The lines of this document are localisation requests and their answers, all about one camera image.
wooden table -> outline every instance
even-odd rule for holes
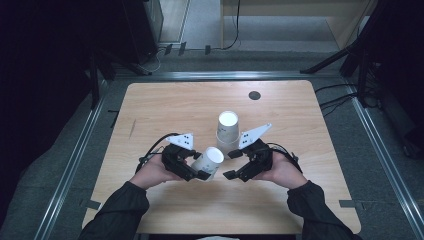
[[[323,16],[337,45],[343,49],[356,38],[356,30],[376,3],[377,0],[243,0],[240,16]],[[237,4],[238,0],[221,0],[221,47],[224,17],[237,16]]]
[[[259,100],[249,93],[257,91]],[[194,149],[216,145],[218,116],[231,110],[241,131],[268,122],[261,137],[293,151],[305,176],[320,185],[326,203],[353,232],[360,231],[327,127],[308,81],[135,83],[128,87],[91,200],[104,203],[131,178],[143,156],[167,133],[193,133]],[[151,207],[140,233],[163,234],[295,234],[303,220],[286,204],[287,189],[270,182],[229,181],[223,172],[247,163],[226,160],[211,182],[167,182],[148,190]],[[83,225],[97,211],[88,209]]]

wire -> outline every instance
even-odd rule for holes
[[[277,144],[277,143],[267,143],[268,145],[274,145],[274,146],[277,146],[277,147],[280,147],[280,148],[283,148],[283,149],[285,149],[283,146],[281,146],[280,144]]]
[[[147,69],[147,68],[145,68],[145,67],[142,67],[140,64],[138,64],[137,65],[137,67],[139,67],[139,68],[141,68],[141,69],[143,69],[144,71],[146,71],[146,72],[151,72],[151,73],[153,73],[153,72],[156,72],[157,70],[159,70],[160,69],[160,67],[162,66],[162,63],[161,63],[161,61],[160,61],[160,59],[159,59],[159,57],[158,57],[158,54],[160,53],[160,52],[163,52],[163,51],[165,51],[165,49],[160,49],[159,51],[157,51],[156,52],[156,54],[155,54],[155,57],[156,57],[156,61],[158,62],[158,66],[154,69],[154,70],[149,70],[149,69]]]
[[[150,154],[162,154],[162,152],[159,152],[161,149],[164,149],[164,147],[163,146],[160,146],[158,148],[158,151],[157,152],[151,152]]]
[[[340,100],[346,100],[346,99],[352,99],[352,98],[354,98],[354,97],[356,97],[356,96],[344,96],[343,98],[340,98],[339,99],[339,101]],[[327,109],[327,108],[330,108],[330,107],[334,107],[334,106],[336,106],[336,105],[338,105],[338,104],[340,104],[340,102],[336,102],[336,103],[333,103],[333,104],[331,104],[331,105],[329,105],[329,106],[325,106],[325,107],[322,107],[321,108],[321,110],[322,111],[324,111],[325,109]]]
[[[331,110],[330,112],[326,113],[326,114],[324,115],[324,117],[326,117],[326,116],[328,116],[329,114],[333,113],[333,112],[334,112],[334,111],[335,111],[338,107],[340,107],[341,105],[345,104],[348,100],[351,100],[352,98],[354,98],[354,97],[346,98],[345,100],[343,100],[343,102],[336,104],[336,106],[333,108],[333,110]]]
[[[237,21],[236,21],[236,38],[234,39],[234,42],[228,46],[228,47],[224,47],[224,48],[212,48],[214,50],[228,50],[230,48],[232,48],[234,46],[234,44],[237,42],[238,37],[239,37],[239,17],[240,17],[240,0],[238,0],[237,3]]]
[[[155,53],[155,54],[149,54],[149,55],[147,55],[147,59],[145,59],[142,63],[139,63],[139,65],[144,65],[144,64],[146,64],[147,62],[149,62],[151,59],[152,59],[152,56],[154,56],[154,55],[156,55],[156,54],[158,54],[160,51],[159,50],[161,50],[161,49],[163,49],[163,50],[165,50],[166,49],[166,47],[158,47],[158,51]]]
[[[317,90],[315,90],[315,93],[324,90],[324,89],[328,89],[328,88],[334,88],[334,87],[341,87],[341,86],[358,86],[357,84],[349,84],[349,83],[345,83],[345,84],[336,84],[336,85],[331,85],[331,86],[326,86],[326,87],[322,87],[322,88],[318,88]]]
[[[224,51],[228,50],[228,49],[232,48],[237,41],[240,42],[239,47],[241,46],[241,41],[239,40],[240,1],[241,0],[238,0],[238,3],[237,3],[237,22],[235,24],[234,24],[234,16],[233,16],[233,24],[236,27],[236,38],[234,39],[234,42],[230,46],[227,46],[227,47],[224,47],[224,48],[211,48],[211,50],[224,50]],[[185,49],[184,51],[205,51],[205,49],[204,48],[203,49]]]
[[[169,133],[169,134],[166,134],[165,136],[163,136],[163,137],[159,138],[159,140],[157,140],[157,141],[153,144],[153,146],[149,149],[149,151],[147,151],[147,153],[146,153],[146,155],[144,155],[144,157],[145,157],[145,158],[147,158],[147,156],[149,156],[150,154],[152,154],[153,149],[155,149],[155,148],[156,148],[156,146],[157,146],[160,142],[162,142],[165,138],[170,137],[170,136],[178,136],[178,135],[180,135],[180,134],[178,134],[178,133]]]
[[[357,93],[349,93],[349,94],[343,95],[343,96],[341,96],[341,97],[338,97],[338,98],[336,98],[336,99],[330,100],[330,101],[328,101],[328,102],[321,103],[319,106],[320,106],[320,108],[322,108],[322,107],[324,107],[324,106],[325,106],[325,105],[327,105],[327,104],[334,103],[334,102],[337,102],[337,101],[343,100],[343,99],[344,99],[344,98],[346,98],[346,97],[351,97],[351,96],[356,97],[356,96],[357,96]]]

person's arm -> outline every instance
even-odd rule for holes
[[[167,171],[161,155],[154,155],[128,182],[115,191],[78,239],[133,239],[149,208],[146,190],[162,182],[182,180]]]
[[[271,170],[253,179],[271,181],[289,189],[288,207],[304,219],[302,239],[361,239],[328,208],[322,188],[308,181],[282,154],[274,152]]]

black sleeve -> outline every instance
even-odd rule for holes
[[[340,221],[325,204],[324,191],[311,181],[289,190],[287,204],[292,213],[303,217],[302,239],[361,239]]]
[[[78,239],[134,238],[141,217],[149,209],[146,190],[126,182],[106,201]]]

paper cup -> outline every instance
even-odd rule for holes
[[[203,170],[204,172],[211,174],[211,176],[206,180],[210,181],[213,179],[222,161],[224,161],[224,155],[222,152],[216,147],[208,147],[206,151],[191,164],[191,167],[196,171]]]
[[[226,143],[219,139],[218,133],[216,134],[216,147],[224,154],[224,159],[230,159],[228,153],[238,149],[238,143],[240,140],[240,136],[234,142]]]
[[[225,111],[219,115],[217,136],[224,143],[232,143],[237,140],[239,127],[236,113]]]

